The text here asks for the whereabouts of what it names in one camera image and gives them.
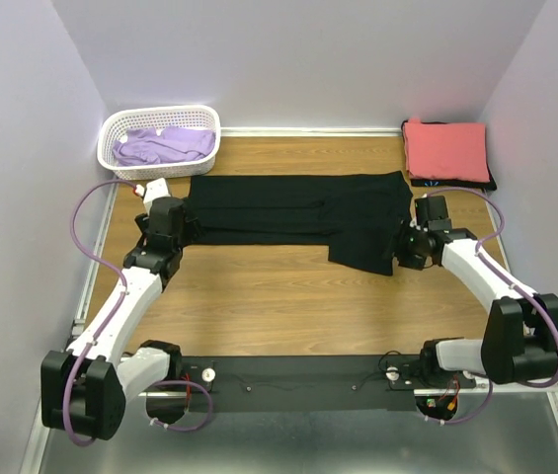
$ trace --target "wooden table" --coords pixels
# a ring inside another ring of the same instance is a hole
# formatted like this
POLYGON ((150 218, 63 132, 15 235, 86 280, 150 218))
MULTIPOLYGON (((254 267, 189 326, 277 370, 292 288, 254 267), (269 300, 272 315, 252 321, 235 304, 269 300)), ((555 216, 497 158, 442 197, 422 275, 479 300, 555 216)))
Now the wooden table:
MULTIPOLYGON (((389 173, 404 165, 398 137, 224 138, 211 175, 389 173)), ((190 178, 170 180, 175 196, 190 178)), ((426 191, 414 188, 415 197, 426 191)), ((455 226, 493 230, 485 202, 449 193, 455 226)), ((120 187, 103 256, 120 265, 135 245, 142 203, 120 187)), ((502 261, 496 241, 487 251, 502 261)), ((116 276, 99 271, 91 320, 116 276)), ((480 303, 441 268, 372 275, 327 261, 318 246, 191 246, 166 291, 148 310, 127 350, 157 339, 188 356, 275 356, 417 352, 425 340, 482 338, 480 303)))

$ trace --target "purple towel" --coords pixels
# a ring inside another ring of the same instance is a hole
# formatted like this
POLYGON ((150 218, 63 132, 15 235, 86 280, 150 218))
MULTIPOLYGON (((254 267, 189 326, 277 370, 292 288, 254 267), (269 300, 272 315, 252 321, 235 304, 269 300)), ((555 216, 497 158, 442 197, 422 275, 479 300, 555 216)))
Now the purple towel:
POLYGON ((127 142, 112 147, 121 166, 161 165, 197 161, 215 146, 215 133, 167 126, 160 135, 155 128, 127 131, 127 142))

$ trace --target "folded red fabric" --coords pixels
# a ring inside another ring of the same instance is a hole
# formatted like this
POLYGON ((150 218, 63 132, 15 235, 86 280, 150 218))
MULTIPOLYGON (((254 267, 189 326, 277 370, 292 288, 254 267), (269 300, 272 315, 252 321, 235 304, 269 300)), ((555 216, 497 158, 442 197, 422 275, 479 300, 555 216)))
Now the folded red fabric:
POLYGON ((484 123, 421 123, 404 125, 406 169, 411 178, 490 181, 484 123))

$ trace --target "gray wall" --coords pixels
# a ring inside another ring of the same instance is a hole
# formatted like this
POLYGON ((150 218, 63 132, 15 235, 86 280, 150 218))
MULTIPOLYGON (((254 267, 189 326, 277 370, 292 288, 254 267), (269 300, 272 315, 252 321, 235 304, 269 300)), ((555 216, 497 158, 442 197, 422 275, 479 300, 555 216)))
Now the gray wall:
POLYGON ((476 119, 543 0, 54 0, 108 107, 226 126, 476 119))
MULTIPOLYGON (((60 348, 86 262, 68 217, 101 180, 94 158, 106 108, 47 1, 0 0, 0 474, 19 472, 40 389, 60 348)), ((92 243, 103 193, 80 228, 92 243)))
POLYGON ((489 103, 496 201, 518 277, 558 294, 558 0, 548 0, 489 103))

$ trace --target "black cloth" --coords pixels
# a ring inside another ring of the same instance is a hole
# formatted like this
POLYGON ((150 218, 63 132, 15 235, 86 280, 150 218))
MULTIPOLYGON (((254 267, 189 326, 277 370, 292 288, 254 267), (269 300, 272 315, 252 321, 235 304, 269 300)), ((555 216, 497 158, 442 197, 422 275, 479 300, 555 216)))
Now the black cloth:
MULTIPOLYGON (((407 120, 401 122, 401 136, 402 139, 406 140, 406 135, 404 135, 404 125, 407 123, 407 120)), ((423 124, 425 125, 447 125, 444 121, 424 121, 423 124)), ((496 180, 492 176, 492 172, 489 169, 489 165, 487 165, 487 172, 489 173, 489 183, 482 183, 477 181, 463 181, 463 180, 428 180, 426 178, 411 178, 410 184, 417 188, 432 188, 434 186, 457 186, 459 188, 474 188, 477 190, 483 191, 495 191, 498 188, 496 185, 496 180)))
POLYGON ((401 172, 349 176, 193 176, 199 244, 328 245, 329 260, 392 275, 390 252, 412 193, 401 172))

